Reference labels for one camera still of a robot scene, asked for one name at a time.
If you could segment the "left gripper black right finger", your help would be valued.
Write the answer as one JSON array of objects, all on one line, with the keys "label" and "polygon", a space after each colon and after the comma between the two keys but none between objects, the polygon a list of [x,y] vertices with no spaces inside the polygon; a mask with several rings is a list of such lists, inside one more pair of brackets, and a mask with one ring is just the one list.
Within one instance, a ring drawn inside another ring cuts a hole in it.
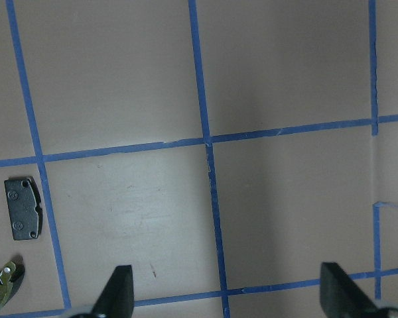
[{"label": "left gripper black right finger", "polygon": [[379,309],[336,262],[320,266],[320,306],[326,317],[378,317]]}]

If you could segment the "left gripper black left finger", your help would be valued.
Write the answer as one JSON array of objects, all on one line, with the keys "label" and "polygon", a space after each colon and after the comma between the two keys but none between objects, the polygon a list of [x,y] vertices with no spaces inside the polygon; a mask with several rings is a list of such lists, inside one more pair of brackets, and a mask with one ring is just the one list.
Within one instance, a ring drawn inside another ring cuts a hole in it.
[{"label": "left gripper black left finger", "polygon": [[130,318],[133,310],[132,266],[117,266],[92,307],[90,315],[92,317]]}]

